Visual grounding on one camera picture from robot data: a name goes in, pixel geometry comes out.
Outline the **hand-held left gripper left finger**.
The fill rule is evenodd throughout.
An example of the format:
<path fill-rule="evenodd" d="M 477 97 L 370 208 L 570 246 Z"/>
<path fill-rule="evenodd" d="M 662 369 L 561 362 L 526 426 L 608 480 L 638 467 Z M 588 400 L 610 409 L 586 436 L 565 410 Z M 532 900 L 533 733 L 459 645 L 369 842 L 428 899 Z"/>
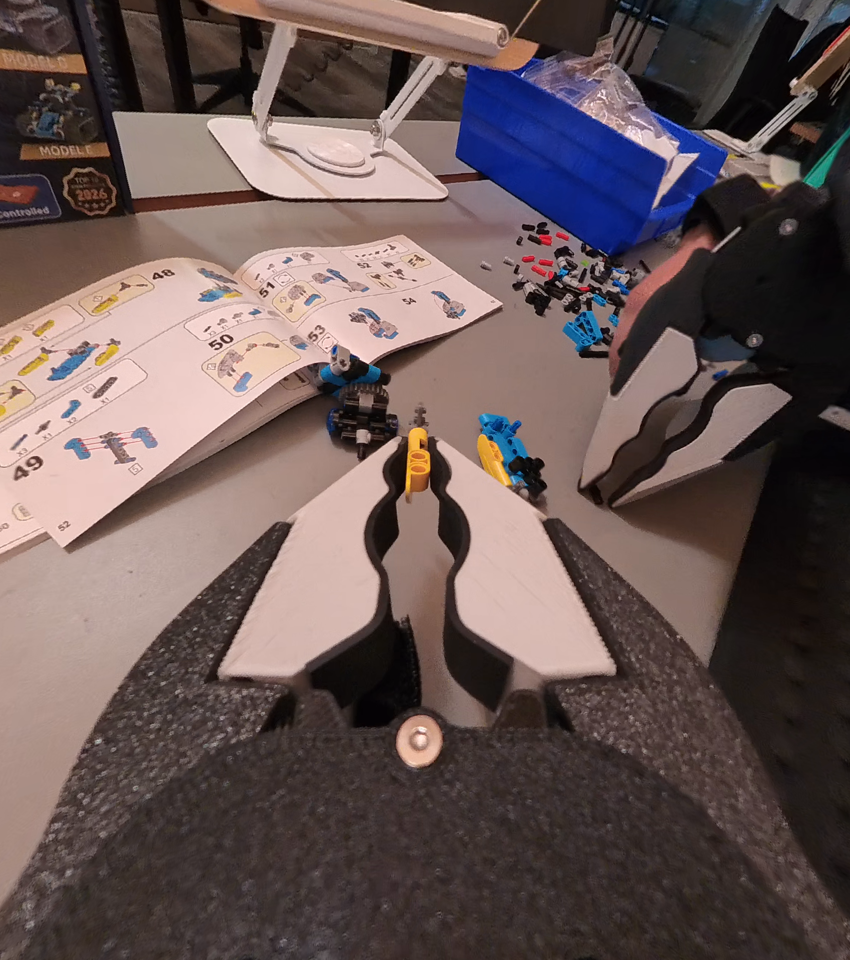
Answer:
<path fill-rule="evenodd" d="M 395 438 L 291 517 L 220 680 L 326 690 L 347 707 L 383 679 L 396 642 L 383 559 L 399 534 L 404 474 Z"/>

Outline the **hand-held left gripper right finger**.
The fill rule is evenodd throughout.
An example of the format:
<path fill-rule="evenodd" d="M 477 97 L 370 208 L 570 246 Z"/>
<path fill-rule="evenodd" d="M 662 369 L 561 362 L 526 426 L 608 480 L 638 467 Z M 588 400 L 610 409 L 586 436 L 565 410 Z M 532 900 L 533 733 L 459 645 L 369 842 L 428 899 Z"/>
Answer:
<path fill-rule="evenodd" d="M 558 524 L 439 438 L 432 492 L 453 561 L 443 650 L 457 684 L 497 712 L 513 690 L 614 677 L 614 658 L 551 536 Z"/>

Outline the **blue-yellow brick assembly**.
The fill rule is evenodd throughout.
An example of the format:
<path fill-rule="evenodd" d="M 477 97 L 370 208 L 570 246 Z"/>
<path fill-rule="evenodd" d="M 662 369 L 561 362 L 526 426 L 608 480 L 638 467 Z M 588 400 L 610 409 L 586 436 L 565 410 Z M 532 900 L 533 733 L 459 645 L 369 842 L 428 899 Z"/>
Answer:
<path fill-rule="evenodd" d="M 548 484 L 542 477 L 544 461 L 529 456 L 523 439 L 519 436 L 520 420 L 514 421 L 500 414 L 480 414 L 479 434 L 493 440 L 503 454 L 503 462 L 511 476 L 516 495 L 536 502 L 546 492 Z"/>

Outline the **yellow building piece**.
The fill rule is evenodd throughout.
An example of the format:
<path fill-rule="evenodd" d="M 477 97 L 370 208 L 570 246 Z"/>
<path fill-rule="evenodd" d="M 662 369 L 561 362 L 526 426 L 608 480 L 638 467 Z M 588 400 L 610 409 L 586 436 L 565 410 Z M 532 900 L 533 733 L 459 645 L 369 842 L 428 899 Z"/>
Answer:
<path fill-rule="evenodd" d="M 485 472 L 502 486 L 511 489 L 513 486 L 511 476 L 503 462 L 503 454 L 497 444 L 484 433 L 480 433 L 477 439 L 477 449 L 479 460 Z"/>
<path fill-rule="evenodd" d="M 406 502 L 411 503 L 415 495 L 426 491 L 430 479 L 429 433 L 424 426 L 414 426 L 407 435 Z"/>

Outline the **wooden board on white arm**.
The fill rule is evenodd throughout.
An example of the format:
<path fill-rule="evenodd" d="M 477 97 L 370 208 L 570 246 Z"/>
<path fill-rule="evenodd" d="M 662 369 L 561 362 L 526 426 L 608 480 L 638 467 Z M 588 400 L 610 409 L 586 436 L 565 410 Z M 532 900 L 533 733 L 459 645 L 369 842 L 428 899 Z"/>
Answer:
<path fill-rule="evenodd" d="M 791 126 L 791 122 L 803 112 L 803 109 L 814 102 L 822 85 L 835 72 L 843 69 L 849 60 L 850 26 L 825 49 L 812 66 L 791 81 L 791 101 L 736 151 L 746 156 L 761 152 L 772 138 L 787 126 Z"/>

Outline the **grey desk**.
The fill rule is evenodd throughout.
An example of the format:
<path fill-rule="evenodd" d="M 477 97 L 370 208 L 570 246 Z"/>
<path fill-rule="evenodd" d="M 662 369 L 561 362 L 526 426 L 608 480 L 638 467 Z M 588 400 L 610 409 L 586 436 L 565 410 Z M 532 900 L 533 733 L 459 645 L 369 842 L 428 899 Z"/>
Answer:
<path fill-rule="evenodd" d="M 669 620 L 707 662 L 741 558 L 769 449 L 645 498 L 596 508 L 575 488 L 606 392 L 562 323 L 537 318 L 503 258 L 541 214 L 455 159 L 457 126 L 406 122 L 397 139 L 452 184 L 425 203 L 258 201 L 207 129 L 174 113 L 118 113 L 135 216 L 0 230 L 0 327 L 124 267 L 190 257 L 237 267 L 291 244 L 405 234 L 503 303 L 448 339 L 387 357 L 391 408 L 418 403 L 473 461 L 477 417 L 519 419 L 541 457 L 549 512 Z M 273 522 L 357 463 L 312 399 L 144 491 L 64 550 L 45 541 L 0 564 L 0 904 L 41 838 L 89 732 L 131 666 L 193 597 Z"/>

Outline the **person's right hand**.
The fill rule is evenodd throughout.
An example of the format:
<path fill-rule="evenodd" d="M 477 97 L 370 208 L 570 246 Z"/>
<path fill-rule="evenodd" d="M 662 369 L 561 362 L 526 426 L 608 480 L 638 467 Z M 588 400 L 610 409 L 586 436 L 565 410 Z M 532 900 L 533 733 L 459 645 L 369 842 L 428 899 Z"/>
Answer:
<path fill-rule="evenodd" d="M 657 290 L 670 282 L 685 266 L 692 254 L 702 248 L 711 250 L 717 243 L 715 236 L 704 227 L 686 233 L 671 257 L 655 267 L 626 299 L 619 324 L 609 348 L 608 369 L 613 378 L 621 360 L 623 344 L 641 310 Z"/>

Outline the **pile of small building pieces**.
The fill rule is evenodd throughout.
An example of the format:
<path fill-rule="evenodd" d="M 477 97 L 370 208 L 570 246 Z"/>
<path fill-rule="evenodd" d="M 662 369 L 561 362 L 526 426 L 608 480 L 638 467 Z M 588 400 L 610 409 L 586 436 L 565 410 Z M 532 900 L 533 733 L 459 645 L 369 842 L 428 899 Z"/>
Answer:
<path fill-rule="evenodd" d="M 623 309 L 650 274 L 647 263 L 628 266 L 545 220 L 522 222 L 514 245 L 502 265 L 519 301 L 538 318 L 562 321 L 579 357 L 608 359 Z"/>

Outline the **blue tracked toy assembly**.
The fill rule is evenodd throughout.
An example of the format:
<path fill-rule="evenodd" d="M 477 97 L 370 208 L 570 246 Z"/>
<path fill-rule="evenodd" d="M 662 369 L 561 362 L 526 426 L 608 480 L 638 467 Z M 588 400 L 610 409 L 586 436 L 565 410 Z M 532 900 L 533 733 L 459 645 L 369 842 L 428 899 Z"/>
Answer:
<path fill-rule="evenodd" d="M 379 366 L 337 344 L 330 362 L 320 369 L 319 380 L 323 392 L 337 401 L 326 418 L 327 431 L 332 438 L 353 444 L 359 461 L 398 436 L 399 421 L 388 406 L 390 375 Z"/>

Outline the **blue plastic bin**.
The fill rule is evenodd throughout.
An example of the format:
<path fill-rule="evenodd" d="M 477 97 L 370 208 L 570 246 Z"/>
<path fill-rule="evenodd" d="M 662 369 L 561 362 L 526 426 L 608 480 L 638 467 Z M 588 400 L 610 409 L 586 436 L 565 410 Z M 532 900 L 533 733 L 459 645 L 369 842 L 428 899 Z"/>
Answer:
<path fill-rule="evenodd" d="M 517 71 L 471 66 L 456 156 L 540 214 L 607 254 L 678 227 L 719 176 L 727 152 L 659 117 L 696 159 L 655 198 L 666 163 Z"/>

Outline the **crumpled clear plastic wrappers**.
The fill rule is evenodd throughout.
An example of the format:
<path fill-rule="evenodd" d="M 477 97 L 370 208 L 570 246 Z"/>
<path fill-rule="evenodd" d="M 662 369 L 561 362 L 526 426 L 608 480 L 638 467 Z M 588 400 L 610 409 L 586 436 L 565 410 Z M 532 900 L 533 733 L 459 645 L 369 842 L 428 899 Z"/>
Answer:
<path fill-rule="evenodd" d="M 554 54 L 526 66 L 523 77 L 662 159 L 666 165 L 659 176 L 656 208 L 698 157 L 695 150 L 682 150 L 677 135 L 666 131 L 633 80 L 608 54 Z"/>

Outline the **open instruction booklet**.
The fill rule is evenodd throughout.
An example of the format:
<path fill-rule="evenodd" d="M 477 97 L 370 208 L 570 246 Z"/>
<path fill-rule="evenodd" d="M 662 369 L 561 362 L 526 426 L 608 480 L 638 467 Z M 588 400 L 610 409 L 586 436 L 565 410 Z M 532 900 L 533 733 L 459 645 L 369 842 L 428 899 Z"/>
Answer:
<path fill-rule="evenodd" d="M 286 246 L 236 270 L 164 258 L 0 328 L 0 562 L 67 546 L 164 474 L 502 303 L 405 235 Z"/>

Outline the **black perforated panel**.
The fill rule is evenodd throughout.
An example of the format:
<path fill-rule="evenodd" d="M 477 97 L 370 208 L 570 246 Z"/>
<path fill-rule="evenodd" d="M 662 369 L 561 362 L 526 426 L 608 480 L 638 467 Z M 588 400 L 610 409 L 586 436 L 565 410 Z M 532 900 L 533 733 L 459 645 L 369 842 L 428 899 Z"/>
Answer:
<path fill-rule="evenodd" d="M 774 454 L 709 669 L 850 918 L 849 434 Z"/>

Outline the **white folding book stand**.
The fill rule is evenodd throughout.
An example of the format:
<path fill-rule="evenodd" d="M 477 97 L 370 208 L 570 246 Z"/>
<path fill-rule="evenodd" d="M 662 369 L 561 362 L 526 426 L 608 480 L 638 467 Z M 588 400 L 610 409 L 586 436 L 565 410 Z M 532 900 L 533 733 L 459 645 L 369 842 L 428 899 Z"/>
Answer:
<path fill-rule="evenodd" d="M 526 65 L 537 49 L 520 33 L 538 2 L 531 2 L 514 26 L 400 1 L 210 5 L 273 26 L 251 119 L 214 118 L 208 129 L 251 187 L 283 200 L 441 201 L 447 186 L 394 140 L 394 131 L 450 63 L 508 71 Z M 289 55 L 305 31 L 422 58 L 369 130 L 281 121 L 273 116 L 273 102 Z"/>

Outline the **toy robot kit box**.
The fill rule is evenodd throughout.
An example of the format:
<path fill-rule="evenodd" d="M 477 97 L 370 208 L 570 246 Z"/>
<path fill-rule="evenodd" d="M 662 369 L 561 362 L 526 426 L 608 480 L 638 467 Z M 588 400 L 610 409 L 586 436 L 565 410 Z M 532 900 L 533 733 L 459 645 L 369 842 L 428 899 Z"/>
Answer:
<path fill-rule="evenodd" d="M 0 229 L 132 211 L 94 13 L 0 1 Z"/>

